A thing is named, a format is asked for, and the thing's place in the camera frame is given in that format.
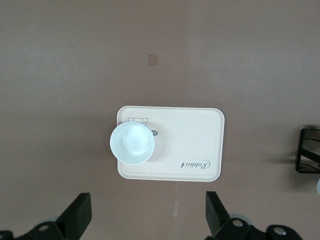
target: black metal rack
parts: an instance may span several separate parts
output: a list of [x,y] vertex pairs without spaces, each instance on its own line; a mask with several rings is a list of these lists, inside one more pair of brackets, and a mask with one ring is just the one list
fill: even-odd
[[320,129],[301,129],[295,170],[301,174],[320,174]]

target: logo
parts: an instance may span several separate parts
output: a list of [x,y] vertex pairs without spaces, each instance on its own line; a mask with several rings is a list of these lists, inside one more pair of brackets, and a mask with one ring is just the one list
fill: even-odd
[[210,167],[210,161],[204,160],[202,162],[183,162],[181,164],[181,168],[189,168],[189,169],[207,169]]

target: white round object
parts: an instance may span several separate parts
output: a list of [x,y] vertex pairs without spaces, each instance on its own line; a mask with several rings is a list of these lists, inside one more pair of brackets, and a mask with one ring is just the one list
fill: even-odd
[[316,185],[316,189],[318,190],[318,194],[320,194],[320,179],[318,181],[318,184]]
[[149,128],[142,123],[127,121],[113,130],[110,147],[113,155],[122,163],[138,165],[151,157],[155,139]]

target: rectangular tray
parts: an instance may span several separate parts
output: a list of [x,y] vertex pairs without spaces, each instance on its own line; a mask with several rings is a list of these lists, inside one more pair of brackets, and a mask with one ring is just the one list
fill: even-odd
[[225,117],[216,108],[124,106],[117,126],[146,125],[154,135],[154,152],[144,163],[117,161],[126,179],[212,182],[221,172]]

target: cup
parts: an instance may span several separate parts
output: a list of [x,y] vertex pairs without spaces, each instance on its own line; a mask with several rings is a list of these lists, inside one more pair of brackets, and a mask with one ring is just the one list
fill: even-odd
[[113,130],[110,147],[120,162],[138,165],[147,161],[153,154],[155,139],[147,126],[136,121],[127,121]]

